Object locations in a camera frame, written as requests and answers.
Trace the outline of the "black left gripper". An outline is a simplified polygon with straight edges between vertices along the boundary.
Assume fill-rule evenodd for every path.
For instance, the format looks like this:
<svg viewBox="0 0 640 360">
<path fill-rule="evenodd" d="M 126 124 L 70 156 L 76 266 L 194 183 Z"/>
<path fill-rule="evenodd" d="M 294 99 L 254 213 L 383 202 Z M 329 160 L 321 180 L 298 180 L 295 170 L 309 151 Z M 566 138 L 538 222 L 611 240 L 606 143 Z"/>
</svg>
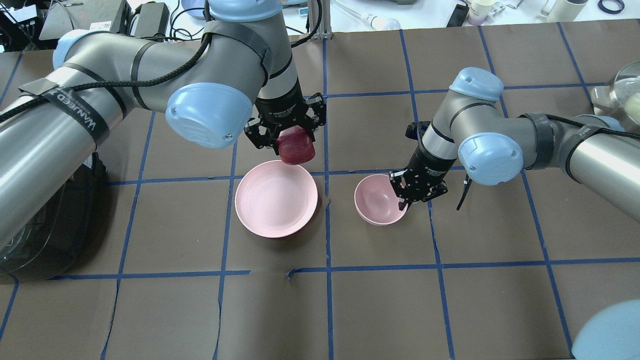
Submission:
<svg viewBox="0 0 640 360">
<path fill-rule="evenodd" d="M 315 142 L 315 132 L 327 123 L 327 104 L 320 92 L 308 98 L 299 92 L 270 99 L 258 97 L 254 107 L 258 116 L 247 121 L 244 134 L 259 150 L 270 148 L 277 151 L 279 135 L 293 126 L 302 127 L 310 141 Z"/>
</svg>

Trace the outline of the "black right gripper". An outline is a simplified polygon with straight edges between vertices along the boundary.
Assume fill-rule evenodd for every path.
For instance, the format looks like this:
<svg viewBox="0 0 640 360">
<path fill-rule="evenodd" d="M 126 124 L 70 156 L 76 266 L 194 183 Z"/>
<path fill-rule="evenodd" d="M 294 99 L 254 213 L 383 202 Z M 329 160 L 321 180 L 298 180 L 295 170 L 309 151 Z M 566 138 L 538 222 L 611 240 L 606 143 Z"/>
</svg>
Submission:
<svg viewBox="0 0 640 360">
<path fill-rule="evenodd" d="M 406 212 L 412 203 L 428 202 L 448 192 L 445 175 L 450 161 L 426 150 L 416 149 L 402 170 L 391 171 L 391 188 L 398 197 L 398 210 Z"/>
</svg>

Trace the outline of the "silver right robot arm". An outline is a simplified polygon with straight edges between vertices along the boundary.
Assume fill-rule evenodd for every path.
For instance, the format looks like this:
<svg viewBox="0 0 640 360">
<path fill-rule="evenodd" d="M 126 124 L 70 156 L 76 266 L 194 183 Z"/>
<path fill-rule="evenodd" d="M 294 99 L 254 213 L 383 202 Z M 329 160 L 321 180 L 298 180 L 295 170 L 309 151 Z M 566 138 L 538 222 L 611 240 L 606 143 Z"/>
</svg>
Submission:
<svg viewBox="0 0 640 360">
<path fill-rule="evenodd" d="M 523 170 L 555 167 L 629 217 L 639 219 L 639 95 L 615 108 L 596 99 L 594 114 L 562 117 L 528 112 L 506 118 L 496 108 L 505 87 L 490 71 L 459 71 L 431 121 L 407 126 L 417 141 L 407 166 L 389 180 L 404 211 L 446 194 L 444 180 L 460 161 L 469 180 L 506 183 Z"/>
</svg>

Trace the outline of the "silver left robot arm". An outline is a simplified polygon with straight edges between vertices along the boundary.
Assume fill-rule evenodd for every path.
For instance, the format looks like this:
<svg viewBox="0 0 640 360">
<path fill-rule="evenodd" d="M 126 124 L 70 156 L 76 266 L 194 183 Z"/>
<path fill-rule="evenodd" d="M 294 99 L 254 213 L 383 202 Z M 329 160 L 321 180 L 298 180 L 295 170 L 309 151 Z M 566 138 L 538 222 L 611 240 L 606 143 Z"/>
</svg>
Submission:
<svg viewBox="0 0 640 360">
<path fill-rule="evenodd" d="M 327 121 L 304 98 L 279 0 L 207 2 L 197 49 L 105 30 L 64 34 L 53 72 L 20 87 L 1 113 L 1 244 L 10 243 L 133 109 L 164 113 L 174 132 L 224 149 L 244 133 L 284 162 L 281 132 L 310 141 Z"/>
</svg>

